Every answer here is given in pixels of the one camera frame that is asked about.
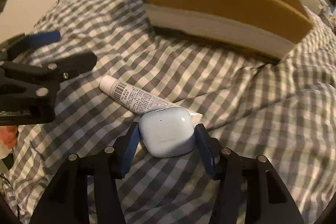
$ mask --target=toothpaste tube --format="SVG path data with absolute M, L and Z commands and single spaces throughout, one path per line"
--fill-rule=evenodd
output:
M 121 82 L 109 75 L 103 77 L 99 88 L 108 96 L 138 115 L 144 115 L 147 112 L 158 109 L 179 106 L 154 96 L 136 86 Z M 189 112 L 194 126 L 201 122 L 202 114 L 189 109 L 186 110 Z

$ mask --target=screw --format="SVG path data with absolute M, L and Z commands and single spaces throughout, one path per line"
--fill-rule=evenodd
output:
M 48 69 L 55 70 L 57 69 L 57 65 L 55 63 L 51 63 L 47 66 Z
M 63 79 L 68 79 L 69 78 L 69 74 L 67 72 L 65 72 L 63 75 L 62 75 Z
M 224 154 L 224 155 L 230 155 L 231 154 L 231 149 L 229 148 L 223 148 L 221 150 L 221 152 Z
M 264 155 L 258 156 L 258 160 L 261 162 L 266 162 L 267 158 Z
M 76 154 L 71 154 L 71 155 L 68 157 L 68 160 L 74 161 L 76 158 L 77 158 L 77 155 L 76 155 Z
M 35 93 L 38 97 L 43 97 L 49 93 L 49 90 L 47 88 L 39 88 Z
M 113 153 L 114 148 L 112 146 L 108 146 L 104 149 L 105 153 L 110 154 Z

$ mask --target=open box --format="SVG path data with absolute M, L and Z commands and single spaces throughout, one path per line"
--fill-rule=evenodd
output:
M 299 0 L 143 1 L 156 30 L 225 43 L 269 60 L 285 57 L 312 28 Z

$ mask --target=tube cap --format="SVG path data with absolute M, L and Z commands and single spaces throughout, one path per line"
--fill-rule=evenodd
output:
M 99 88 L 102 92 L 106 93 L 107 95 L 111 95 L 110 91 L 113 86 L 113 84 L 117 81 L 118 79 L 115 79 L 112 76 L 105 75 L 103 79 L 100 81 Z

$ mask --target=plaid bedsheet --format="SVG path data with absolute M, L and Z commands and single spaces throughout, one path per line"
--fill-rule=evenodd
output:
M 70 153 L 92 155 L 124 134 L 136 116 L 103 94 L 108 74 L 204 115 L 223 146 L 266 155 L 306 223 L 336 191 L 336 39 L 311 15 L 313 30 L 288 58 L 265 65 L 218 47 L 156 36 L 141 0 L 58 0 L 34 31 L 60 29 L 60 42 L 23 57 L 43 62 L 90 49 L 92 72 L 61 84 L 56 119 L 21 126 L 15 163 L 6 174 L 8 202 L 28 223 L 43 190 Z M 96 223 L 93 179 L 88 183 Z M 130 173 L 117 181 L 127 223 L 208 223 L 218 182 L 197 149 L 157 159 L 139 144 Z

